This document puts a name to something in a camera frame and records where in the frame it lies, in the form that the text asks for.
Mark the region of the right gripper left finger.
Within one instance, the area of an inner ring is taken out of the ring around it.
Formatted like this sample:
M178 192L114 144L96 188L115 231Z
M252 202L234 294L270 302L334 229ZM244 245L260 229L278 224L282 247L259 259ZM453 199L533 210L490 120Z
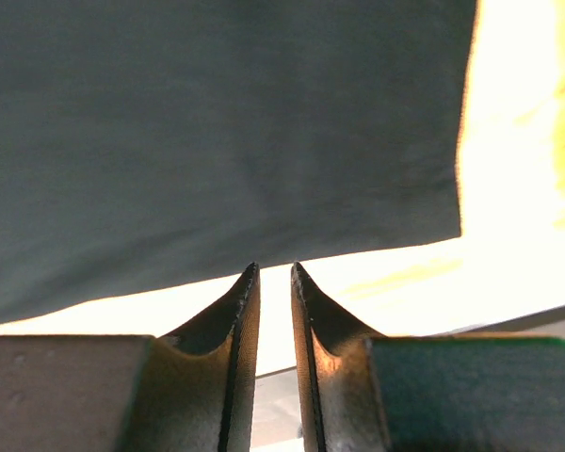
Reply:
M260 323L253 264L151 335L0 335L0 451L246 451Z

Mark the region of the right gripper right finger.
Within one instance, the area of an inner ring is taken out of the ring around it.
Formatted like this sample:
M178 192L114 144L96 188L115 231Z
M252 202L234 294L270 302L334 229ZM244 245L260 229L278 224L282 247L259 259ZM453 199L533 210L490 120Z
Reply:
M565 451L565 340L386 336L300 264L291 310L308 451Z

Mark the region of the black t-shirt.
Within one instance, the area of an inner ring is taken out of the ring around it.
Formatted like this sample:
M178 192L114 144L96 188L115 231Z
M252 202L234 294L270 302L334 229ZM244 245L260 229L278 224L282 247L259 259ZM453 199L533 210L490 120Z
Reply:
M0 1L0 323L460 233L472 1Z

